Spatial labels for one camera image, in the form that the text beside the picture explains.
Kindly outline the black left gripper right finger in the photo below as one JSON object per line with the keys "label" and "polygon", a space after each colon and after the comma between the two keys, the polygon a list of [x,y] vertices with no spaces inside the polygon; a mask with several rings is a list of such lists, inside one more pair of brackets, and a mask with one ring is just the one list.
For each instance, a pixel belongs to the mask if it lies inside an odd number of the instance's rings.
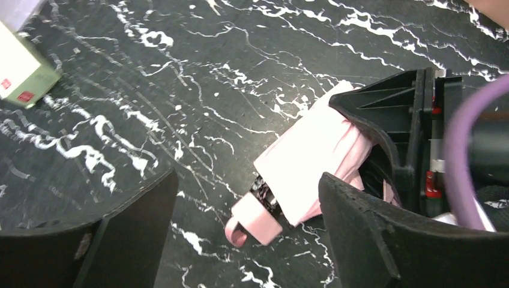
{"label": "black left gripper right finger", "polygon": [[507,287],[508,234],[384,202],[324,173],[319,201],[343,287]]}

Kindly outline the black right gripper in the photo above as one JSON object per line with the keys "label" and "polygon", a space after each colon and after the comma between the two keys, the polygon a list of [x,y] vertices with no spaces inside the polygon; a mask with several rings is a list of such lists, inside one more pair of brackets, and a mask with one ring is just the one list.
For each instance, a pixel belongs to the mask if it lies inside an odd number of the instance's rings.
{"label": "black right gripper", "polygon": [[441,183],[438,191],[446,195],[454,215],[465,215],[463,80],[460,76],[435,79],[433,73],[432,68],[397,73],[335,94],[329,105],[374,142],[372,163],[388,176],[399,202],[409,211],[424,209],[432,126],[431,172]]}

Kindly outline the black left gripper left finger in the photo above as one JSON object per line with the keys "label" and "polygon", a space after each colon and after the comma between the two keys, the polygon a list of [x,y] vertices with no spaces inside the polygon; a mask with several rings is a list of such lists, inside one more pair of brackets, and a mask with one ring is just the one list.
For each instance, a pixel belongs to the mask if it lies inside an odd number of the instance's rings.
{"label": "black left gripper left finger", "polygon": [[119,202],[1,232],[2,287],[152,287],[178,192],[170,169]]}

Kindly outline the pink and black folding umbrella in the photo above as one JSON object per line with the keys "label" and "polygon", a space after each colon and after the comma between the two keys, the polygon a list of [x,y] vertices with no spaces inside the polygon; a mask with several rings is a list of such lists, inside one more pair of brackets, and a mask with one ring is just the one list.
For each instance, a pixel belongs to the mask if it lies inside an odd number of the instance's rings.
{"label": "pink and black folding umbrella", "polygon": [[[318,99],[291,128],[254,161],[282,213],[292,226],[321,215],[318,183],[324,172],[364,190],[359,168],[374,141],[329,106],[334,94],[358,92],[342,80]],[[283,228],[263,204],[248,192],[231,208],[224,228],[226,239],[241,247],[248,235],[268,245]]]}

